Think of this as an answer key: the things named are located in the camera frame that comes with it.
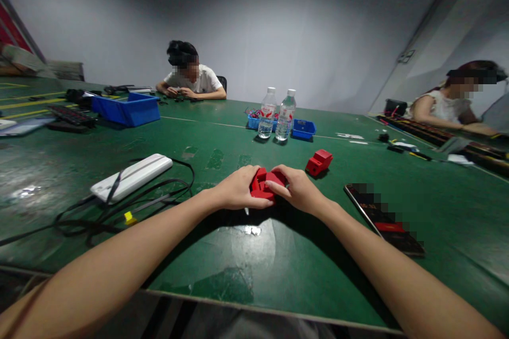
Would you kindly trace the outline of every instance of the phone screen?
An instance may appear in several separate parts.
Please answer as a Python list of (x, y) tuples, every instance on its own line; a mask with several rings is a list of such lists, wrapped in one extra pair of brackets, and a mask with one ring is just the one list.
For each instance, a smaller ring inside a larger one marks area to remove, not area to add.
[(360, 191), (367, 189), (366, 184), (356, 185), (345, 185), (345, 192), (374, 232), (406, 255), (424, 257), (426, 252), (421, 244), (380, 209), (374, 194)]

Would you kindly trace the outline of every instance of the plastic bottle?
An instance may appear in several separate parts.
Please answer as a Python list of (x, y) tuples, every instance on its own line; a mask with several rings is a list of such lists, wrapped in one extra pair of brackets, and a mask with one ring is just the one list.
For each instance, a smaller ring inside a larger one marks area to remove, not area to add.
[(281, 107), (279, 108), (279, 119), (276, 128), (276, 138), (278, 140), (288, 139), (288, 134), (292, 129), (293, 113), (296, 108), (295, 90), (289, 89), (286, 98), (283, 99)]
[(261, 102), (260, 124), (258, 125), (258, 136), (267, 139), (272, 134), (274, 116), (276, 115), (276, 88), (268, 87), (267, 95)]

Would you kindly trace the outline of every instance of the blue plastic bin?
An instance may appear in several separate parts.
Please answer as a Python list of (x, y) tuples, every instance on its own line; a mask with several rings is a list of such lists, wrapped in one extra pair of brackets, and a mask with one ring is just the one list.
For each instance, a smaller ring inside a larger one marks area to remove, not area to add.
[(311, 140), (317, 133), (317, 127), (313, 122), (302, 119), (293, 120), (292, 138), (300, 140)]
[[(260, 124), (260, 118), (252, 118), (248, 117), (248, 128), (253, 130), (258, 130), (258, 125)], [(277, 120), (272, 122), (272, 132), (276, 131)]]
[(127, 102), (96, 96), (92, 99), (92, 110), (106, 120), (136, 127), (161, 119), (157, 100), (157, 97), (138, 93), (129, 93)]

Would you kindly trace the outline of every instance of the green workbench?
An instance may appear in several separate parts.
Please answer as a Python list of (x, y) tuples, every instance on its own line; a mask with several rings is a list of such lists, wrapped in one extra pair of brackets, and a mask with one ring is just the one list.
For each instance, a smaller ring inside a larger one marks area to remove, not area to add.
[[(57, 100), (69, 87), (102, 88), (71, 81), (1, 78), (3, 118), (45, 115), (44, 101)], [(42, 103), (27, 100), (39, 94), (49, 95)], [(509, 334), (507, 180), (477, 167), (427, 162), (388, 151), (377, 141), (383, 129), (391, 139), (405, 139), (436, 155), (429, 145), (363, 115), (298, 109), (297, 118), (317, 125), (313, 142), (259, 142), (256, 132), (245, 128), (244, 114), (246, 108), (257, 106), (239, 101), (170, 101), (160, 106), (161, 120), (137, 128), (99, 126), (85, 135), (42, 128), (25, 137), (0, 139), (0, 238), (50, 224), (56, 214), (87, 196), (91, 185), (125, 168), (130, 159), (159, 153), (185, 160), (196, 171), (196, 193), (246, 164), (272, 168), (283, 163), (304, 169), (313, 153), (323, 148), (334, 160), (330, 171), (313, 182), (325, 196), (365, 224), (343, 186), (372, 183), (389, 210), (424, 242), (426, 258), (416, 261)], [(191, 179), (188, 168), (175, 164), (150, 184), (171, 177)], [(169, 190), (171, 186), (147, 198)], [(155, 208), (140, 212), (139, 217)], [(72, 217), (92, 219), (99, 212), (99, 206), (91, 206)], [(261, 231), (253, 231), (252, 226)], [(107, 238), (103, 234), (95, 242)], [(0, 247), (0, 264), (55, 273), (85, 251), (83, 236), (64, 238), (46, 230)], [(133, 260), (140, 255), (133, 253)], [(399, 331), (367, 278), (325, 225), (282, 203), (252, 211), (250, 216), (243, 211), (212, 215), (168, 256), (146, 288)]]

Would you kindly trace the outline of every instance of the man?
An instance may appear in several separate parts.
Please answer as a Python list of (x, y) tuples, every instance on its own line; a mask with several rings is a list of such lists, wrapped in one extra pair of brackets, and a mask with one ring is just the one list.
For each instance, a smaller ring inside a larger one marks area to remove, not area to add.
[(173, 40), (166, 51), (174, 71), (156, 85), (157, 91), (171, 98), (179, 94), (198, 99), (226, 99), (226, 91), (215, 73), (200, 64), (196, 48)]
[(0, 76), (56, 78), (37, 56), (20, 47), (0, 41)]

